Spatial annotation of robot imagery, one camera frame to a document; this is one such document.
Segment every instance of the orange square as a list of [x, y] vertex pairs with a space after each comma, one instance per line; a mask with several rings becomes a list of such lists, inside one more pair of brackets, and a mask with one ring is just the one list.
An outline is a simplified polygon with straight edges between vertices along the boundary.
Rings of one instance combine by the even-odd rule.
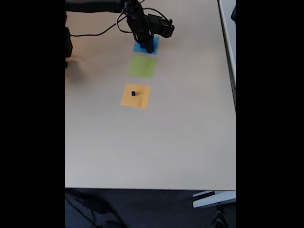
[[138, 84], [126, 83], [124, 86], [123, 97], [120, 102], [120, 105], [147, 109], [150, 89], [150, 87], [145, 85], [143, 86]]

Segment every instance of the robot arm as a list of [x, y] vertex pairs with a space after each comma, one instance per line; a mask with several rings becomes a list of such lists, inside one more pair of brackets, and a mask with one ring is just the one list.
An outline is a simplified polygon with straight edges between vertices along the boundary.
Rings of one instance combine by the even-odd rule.
[[137, 0], [65, 0], [65, 8], [66, 11], [71, 12], [125, 14], [135, 41], [144, 46], [148, 53], [154, 51], [152, 46], [154, 34], [169, 38], [174, 31], [171, 19], [163, 19], [152, 14], [145, 15]]

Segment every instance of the floor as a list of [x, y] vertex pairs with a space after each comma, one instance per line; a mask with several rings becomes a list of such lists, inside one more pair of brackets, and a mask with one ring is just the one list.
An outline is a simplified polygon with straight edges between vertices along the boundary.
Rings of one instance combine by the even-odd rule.
[[[184, 198], [180, 190], [80, 190], [106, 200], [119, 214], [128, 228], [212, 228], [216, 208], [194, 209], [191, 198]], [[89, 209], [69, 198], [92, 219]], [[236, 203], [224, 205], [228, 228], [236, 227]], [[112, 214], [97, 214], [96, 224], [116, 221]], [[66, 201], [66, 228], [90, 228], [86, 221]]]

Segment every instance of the green square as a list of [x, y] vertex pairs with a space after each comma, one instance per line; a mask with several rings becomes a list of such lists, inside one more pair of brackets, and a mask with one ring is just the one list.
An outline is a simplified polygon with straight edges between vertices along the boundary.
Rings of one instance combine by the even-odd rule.
[[154, 58], [133, 55], [129, 74], [138, 77], [152, 78], [154, 75], [155, 65], [156, 60]]

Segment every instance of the table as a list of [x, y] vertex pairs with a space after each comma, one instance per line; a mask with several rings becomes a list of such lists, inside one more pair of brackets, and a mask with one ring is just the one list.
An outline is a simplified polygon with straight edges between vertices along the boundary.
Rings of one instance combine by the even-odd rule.
[[[236, 112], [216, 0], [146, 0], [173, 20], [154, 78], [128, 75], [134, 39], [116, 27], [72, 38], [66, 69], [65, 186], [236, 190]], [[71, 34], [117, 14], [67, 13]], [[122, 29], [128, 29], [125, 21]], [[125, 83], [151, 87], [148, 108], [121, 106]]]
[[237, 26], [231, 15], [236, 2], [236, 0], [218, 0], [235, 86], [237, 86]]

